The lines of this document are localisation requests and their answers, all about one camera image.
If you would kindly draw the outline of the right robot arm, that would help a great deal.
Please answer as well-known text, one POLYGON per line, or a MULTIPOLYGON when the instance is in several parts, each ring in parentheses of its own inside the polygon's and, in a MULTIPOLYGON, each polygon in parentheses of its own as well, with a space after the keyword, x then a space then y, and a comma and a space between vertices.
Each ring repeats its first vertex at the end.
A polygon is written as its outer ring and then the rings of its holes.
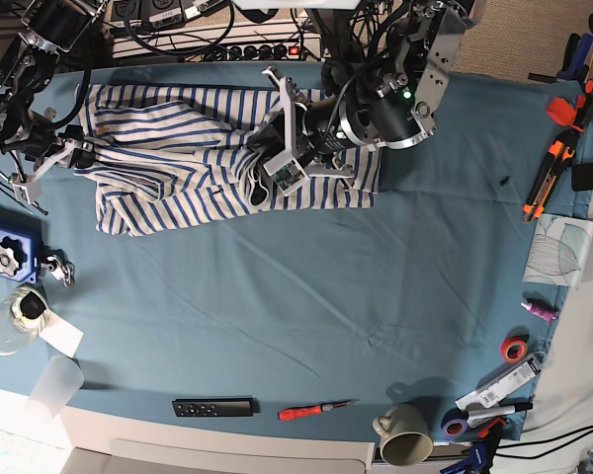
POLYGON ((0 192, 40 213, 41 178, 54 166, 84 168, 93 163, 93 142, 73 121, 85 104, 92 67, 86 66, 75 104, 59 120, 31 110, 35 95, 50 83, 63 55, 100 20, 105 1, 32 1, 24 30, 0 61, 0 152, 15 171, 0 170, 0 192))

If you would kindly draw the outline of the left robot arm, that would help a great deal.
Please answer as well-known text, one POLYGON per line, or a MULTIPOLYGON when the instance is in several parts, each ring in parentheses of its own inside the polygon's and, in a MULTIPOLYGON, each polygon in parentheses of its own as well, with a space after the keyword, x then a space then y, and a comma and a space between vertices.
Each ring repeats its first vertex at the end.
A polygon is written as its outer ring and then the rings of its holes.
POLYGON ((364 62, 329 59, 325 98, 313 101, 276 67, 264 70, 278 107, 247 141, 255 154, 242 186, 255 205, 272 191, 288 197, 314 179, 345 188, 359 176, 341 153, 413 147, 436 131, 438 110, 465 32, 480 22, 482 1, 405 1, 373 34, 364 62))

